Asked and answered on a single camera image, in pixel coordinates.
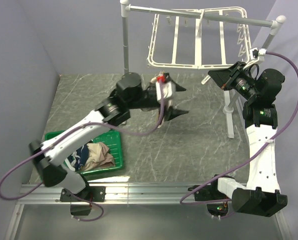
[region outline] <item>laundry basket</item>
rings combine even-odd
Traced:
[[[45,140],[52,139],[64,131],[54,131],[46,133],[44,136]],[[114,157],[115,166],[93,169],[90,171],[83,171],[80,174],[83,176],[93,176],[101,173],[116,171],[124,167],[123,151],[121,147],[120,133],[118,131],[105,132],[92,140],[93,143],[104,143],[109,149],[109,153]]]

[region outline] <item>gray marble surface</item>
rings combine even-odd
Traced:
[[[143,85],[153,74],[143,74]],[[61,76],[45,133],[66,130],[84,118],[108,97],[119,74]],[[125,168],[94,177],[130,176],[131,182],[205,181],[242,162],[249,148],[237,110],[233,113],[235,138],[227,137],[223,91],[210,80],[201,85],[199,74],[176,74],[171,77],[187,88],[178,92],[174,105],[189,113],[165,122],[149,136],[121,134]],[[152,128],[158,111],[131,110],[127,128],[144,132]],[[237,181],[248,180],[249,167],[232,173]],[[33,172],[30,182],[39,181]]]

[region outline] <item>clothes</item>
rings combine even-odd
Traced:
[[[115,166],[114,157],[109,154],[109,147],[102,142],[99,143],[88,143],[89,158],[86,161],[82,171],[90,171],[95,168],[108,168]]]
[[[115,166],[114,157],[104,143],[87,143],[73,152],[65,161],[70,170],[86,172],[98,167]]]

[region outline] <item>beige cloth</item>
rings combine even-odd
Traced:
[[[89,149],[89,158],[85,162],[82,172],[90,171],[95,168],[108,168],[115,166],[115,159],[109,153],[109,147],[107,147],[102,142],[98,143],[88,143],[87,147]]]

